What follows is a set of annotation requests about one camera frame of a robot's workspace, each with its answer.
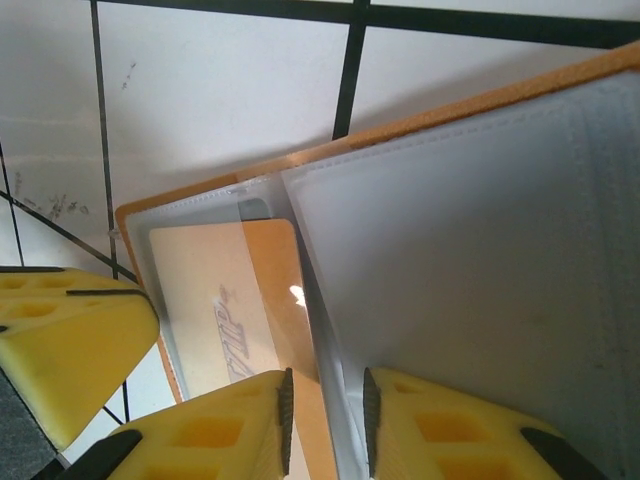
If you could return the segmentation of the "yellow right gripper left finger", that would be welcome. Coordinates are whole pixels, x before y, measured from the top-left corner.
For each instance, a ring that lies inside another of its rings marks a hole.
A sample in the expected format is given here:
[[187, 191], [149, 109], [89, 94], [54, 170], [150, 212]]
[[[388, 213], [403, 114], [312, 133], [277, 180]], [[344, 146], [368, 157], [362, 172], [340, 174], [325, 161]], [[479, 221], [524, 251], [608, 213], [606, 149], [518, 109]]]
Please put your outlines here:
[[124, 424], [64, 480], [284, 480], [293, 416], [291, 369], [267, 371]]

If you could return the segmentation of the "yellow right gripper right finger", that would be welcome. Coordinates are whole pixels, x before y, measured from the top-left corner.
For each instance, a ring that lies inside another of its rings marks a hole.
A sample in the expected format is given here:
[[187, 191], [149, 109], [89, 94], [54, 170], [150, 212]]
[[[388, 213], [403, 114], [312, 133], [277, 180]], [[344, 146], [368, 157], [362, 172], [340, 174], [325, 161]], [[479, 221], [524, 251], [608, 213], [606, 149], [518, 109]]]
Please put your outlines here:
[[372, 480], [608, 480], [551, 425], [388, 368], [363, 375]]

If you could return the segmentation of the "gold VIP card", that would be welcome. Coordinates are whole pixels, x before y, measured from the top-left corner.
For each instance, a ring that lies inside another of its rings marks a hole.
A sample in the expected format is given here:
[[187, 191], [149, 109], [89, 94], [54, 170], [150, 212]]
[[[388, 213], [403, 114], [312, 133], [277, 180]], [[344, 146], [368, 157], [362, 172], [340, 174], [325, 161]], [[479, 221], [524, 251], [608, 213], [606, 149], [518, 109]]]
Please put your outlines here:
[[317, 380], [289, 221], [156, 228], [149, 239], [184, 398], [270, 370]]

